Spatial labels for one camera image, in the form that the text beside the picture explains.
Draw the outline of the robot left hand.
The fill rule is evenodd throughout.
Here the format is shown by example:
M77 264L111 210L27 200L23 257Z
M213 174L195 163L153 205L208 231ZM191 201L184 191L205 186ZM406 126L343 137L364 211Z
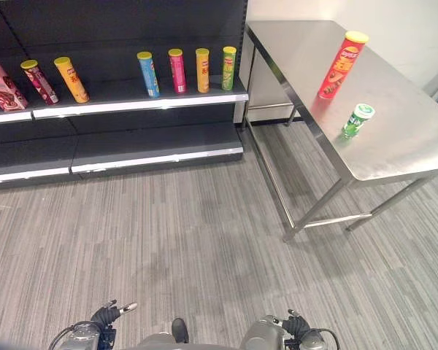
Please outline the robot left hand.
M107 328L122 315L135 311L137 307L138 303L117 306L117 300L112 299L97 310L90 320L97 323L101 328Z

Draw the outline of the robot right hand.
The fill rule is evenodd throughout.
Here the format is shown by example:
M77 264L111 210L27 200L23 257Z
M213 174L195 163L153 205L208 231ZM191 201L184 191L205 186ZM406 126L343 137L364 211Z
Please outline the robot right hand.
M308 322L295 310L288 309L289 317L282 321L282 328L296 340L301 340L309 331Z

